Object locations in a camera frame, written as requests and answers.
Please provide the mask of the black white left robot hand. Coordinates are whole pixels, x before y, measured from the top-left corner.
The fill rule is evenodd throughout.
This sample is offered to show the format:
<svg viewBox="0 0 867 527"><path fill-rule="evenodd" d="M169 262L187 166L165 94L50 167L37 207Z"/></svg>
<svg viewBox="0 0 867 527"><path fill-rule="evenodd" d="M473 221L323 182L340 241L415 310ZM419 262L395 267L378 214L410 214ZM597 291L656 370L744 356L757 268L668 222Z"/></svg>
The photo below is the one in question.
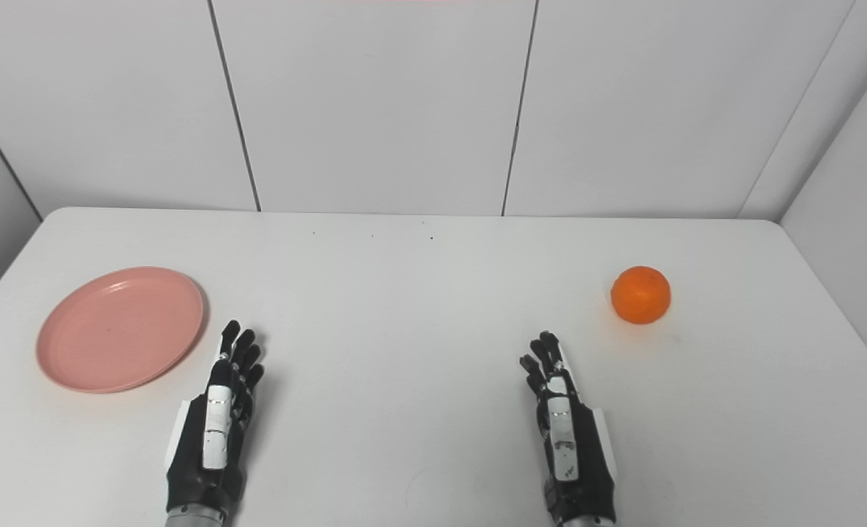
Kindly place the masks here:
<svg viewBox="0 0 867 527"><path fill-rule="evenodd" d="M167 526L225 526L244 497L242 461L255 415L255 390L265 375L255 331L232 320L201 394L178 414L178 435L166 469Z"/></svg>

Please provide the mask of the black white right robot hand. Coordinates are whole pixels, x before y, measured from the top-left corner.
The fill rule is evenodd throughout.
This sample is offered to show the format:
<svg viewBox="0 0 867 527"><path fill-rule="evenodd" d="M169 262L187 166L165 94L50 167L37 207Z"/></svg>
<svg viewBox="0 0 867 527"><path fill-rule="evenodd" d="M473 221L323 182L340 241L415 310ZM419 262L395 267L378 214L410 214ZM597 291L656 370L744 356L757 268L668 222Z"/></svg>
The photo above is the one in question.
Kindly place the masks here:
<svg viewBox="0 0 867 527"><path fill-rule="evenodd" d="M616 466L603 411L579 396L556 334L543 331L518 364L536 397L547 461L546 508L555 526L616 526Z"/></svg>

